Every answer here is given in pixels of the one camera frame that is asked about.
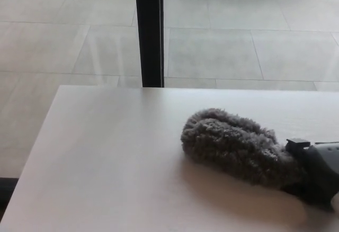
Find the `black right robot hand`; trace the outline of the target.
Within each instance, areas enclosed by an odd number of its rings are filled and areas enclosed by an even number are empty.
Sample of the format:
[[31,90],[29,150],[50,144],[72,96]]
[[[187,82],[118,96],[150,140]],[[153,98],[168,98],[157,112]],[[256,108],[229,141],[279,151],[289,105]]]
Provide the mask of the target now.
[[305,169],[308,180],[282,188],[301,201],[338,214],[338,142],[287,139],[286,150]]

